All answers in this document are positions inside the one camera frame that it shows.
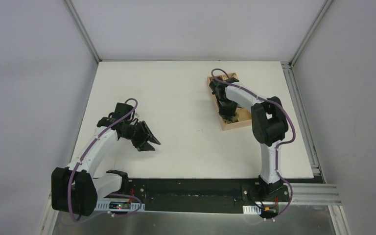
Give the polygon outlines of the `olive and cream underwear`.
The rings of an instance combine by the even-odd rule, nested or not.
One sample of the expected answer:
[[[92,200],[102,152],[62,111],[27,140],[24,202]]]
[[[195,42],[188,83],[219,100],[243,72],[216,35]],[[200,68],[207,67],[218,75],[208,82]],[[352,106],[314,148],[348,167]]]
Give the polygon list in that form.
[[[225,116],[223,117],[223,120],[225,124],[232,124],[238,122],[239,113],[236,112],[234,116]]]

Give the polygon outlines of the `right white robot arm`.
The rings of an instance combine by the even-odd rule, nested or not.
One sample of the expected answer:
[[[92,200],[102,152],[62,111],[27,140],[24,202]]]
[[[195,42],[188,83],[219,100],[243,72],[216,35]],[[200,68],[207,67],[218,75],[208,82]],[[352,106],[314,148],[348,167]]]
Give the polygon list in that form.
[[[261,149],[258,194],[263,200],[272,200],[283,186],[277,172],[279,154],[276,147],[285,138],[289,128],[280,100],[275,96],[258,96],[233,77],[225,81],[213,78],[209,87],[223,119],[234,121],[238,106],[251,114],[252,132]]]

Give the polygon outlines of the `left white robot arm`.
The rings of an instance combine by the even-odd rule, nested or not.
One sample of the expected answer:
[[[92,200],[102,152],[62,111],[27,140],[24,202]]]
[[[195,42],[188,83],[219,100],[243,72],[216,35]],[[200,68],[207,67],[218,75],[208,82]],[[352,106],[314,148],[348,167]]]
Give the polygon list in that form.
[[[108,170],[101,177],[94,175],[120,139],[129,140],[138,152],[153,151],[153,145],[160,144],[146,122],[136,117],[137,106],[136,99],[118,102],[113,112],[97,122],[91,139],[79,155],[66,167],[53,170],[51,205],[54,210],[67,212],[73,222],[78,222],[82,216],[90,216],[97,202],[106,196],[135,199],[130,193],[126,172]]]

